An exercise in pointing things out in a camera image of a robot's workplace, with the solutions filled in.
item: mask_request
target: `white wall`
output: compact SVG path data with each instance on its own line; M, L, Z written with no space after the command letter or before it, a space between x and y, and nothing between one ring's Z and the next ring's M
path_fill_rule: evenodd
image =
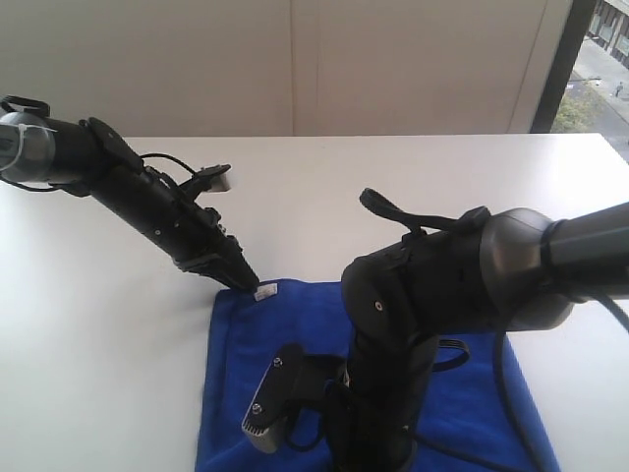
M0 93L142 136L527 132L570 0L5 0Z

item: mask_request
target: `towel label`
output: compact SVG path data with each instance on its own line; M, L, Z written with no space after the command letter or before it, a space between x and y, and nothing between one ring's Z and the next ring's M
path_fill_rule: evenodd
M260 300L264 300L268 297L272 297L277 294L277 284L276 283L267 283L266 285L261 285L257 288L256 293L254 294L254 298L257 302Z

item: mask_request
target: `white table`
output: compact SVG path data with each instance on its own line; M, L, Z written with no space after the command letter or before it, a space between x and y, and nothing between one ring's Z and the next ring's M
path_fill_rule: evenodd
M598 135L130 143L233 165L233 189L200 202L263 279L337 280L396 241L403 228L359 204L366 186L448 216L487 205L573 217L629 200L629 168ZM91 199L8 186L0 199L0 470L192 471L219 285L180 273ZM623 469L629 336L618 323L588 304L511 339L563 469Z

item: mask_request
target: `tree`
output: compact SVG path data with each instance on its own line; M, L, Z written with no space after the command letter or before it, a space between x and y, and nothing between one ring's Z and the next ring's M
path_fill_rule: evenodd
M563 94L551 133L587 133L602 112L602 99L585 84L580 90L567 89Z

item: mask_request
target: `blue towel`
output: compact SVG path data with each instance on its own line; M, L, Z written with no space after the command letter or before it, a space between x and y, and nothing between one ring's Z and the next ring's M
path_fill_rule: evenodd
M273 355L299 342L309 354L346 356L350 323L340 283L279 280L277 295L260 302L253 295L221 291L212 315L201 414L197 472L324 471L330 464L325 441L310 452L286 445L274 454L257 451L240 425ZM434 373L418 431L459 451L526 471L534 468L501 410L493 383L493 334L453 336L465 340L471 359L452 371ZM517 414L549 472L559 471L538 411L510 346L504 372ZM294 433L307 443L316 415L302 415ZM481 466L421 447L414 471L482 472Z

